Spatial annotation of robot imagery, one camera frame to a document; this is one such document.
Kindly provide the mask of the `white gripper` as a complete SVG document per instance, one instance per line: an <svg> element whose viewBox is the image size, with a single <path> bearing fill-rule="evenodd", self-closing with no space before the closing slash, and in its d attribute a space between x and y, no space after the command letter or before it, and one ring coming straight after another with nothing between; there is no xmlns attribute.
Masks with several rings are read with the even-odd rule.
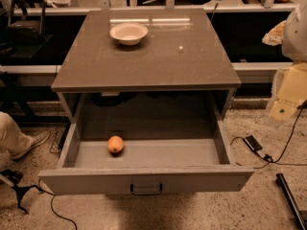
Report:
<svg viewBox="0 0 307 230"><path fill-rule="evenodd" d="M285 21L278 23L262 38L266 45L282 43ZM307 101L307 63L295 61L287 70L277 70L268 103L268 117L273 122L288 121Z"/></svg>

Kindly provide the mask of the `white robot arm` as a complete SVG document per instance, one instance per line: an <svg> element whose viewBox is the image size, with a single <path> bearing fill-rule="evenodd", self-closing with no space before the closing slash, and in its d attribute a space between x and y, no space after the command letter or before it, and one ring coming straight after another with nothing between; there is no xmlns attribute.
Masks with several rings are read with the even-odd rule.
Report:
<svg viewBox="0 0 307 230"><path fill-rule="evenodd" d="M283 73L269 116L285 122L307 101L307 1L301 0L285 21L262 38L267 45L282 46L282 54L293 64Z"/></svg>

